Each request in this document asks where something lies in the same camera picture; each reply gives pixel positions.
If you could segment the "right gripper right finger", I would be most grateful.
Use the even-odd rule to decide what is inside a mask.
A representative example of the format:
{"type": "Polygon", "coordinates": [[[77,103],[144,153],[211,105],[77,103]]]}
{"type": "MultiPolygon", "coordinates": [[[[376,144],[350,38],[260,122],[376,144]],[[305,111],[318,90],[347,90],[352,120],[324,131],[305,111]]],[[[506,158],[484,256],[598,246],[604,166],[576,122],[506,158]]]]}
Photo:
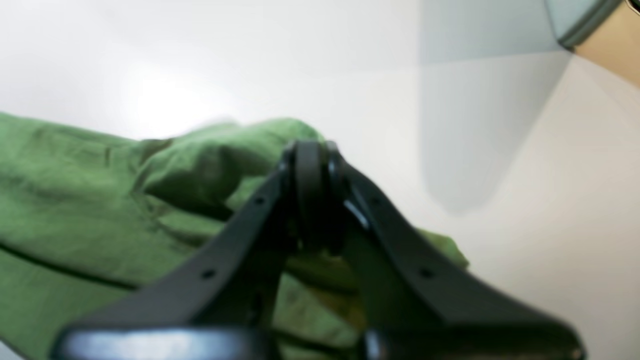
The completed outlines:
{"type": "Polygon", "coordinates": [[[302,243],[354,273],[362,360],[584,360],[573,328],[497,291],[422,237],[334,142],[295,144],[302,243]]]}

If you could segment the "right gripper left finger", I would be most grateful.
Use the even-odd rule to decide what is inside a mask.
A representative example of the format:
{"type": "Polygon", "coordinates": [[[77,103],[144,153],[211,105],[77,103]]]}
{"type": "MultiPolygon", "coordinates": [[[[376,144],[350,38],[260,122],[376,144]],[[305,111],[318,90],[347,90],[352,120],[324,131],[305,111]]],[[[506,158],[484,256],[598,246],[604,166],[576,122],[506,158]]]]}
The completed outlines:
{"type": "Polygon", "coordinates": [[[52,360],[281,360],[269,326],[287,257],[297,144],[222,230],[160,280],[74,321],[52,360]]]}

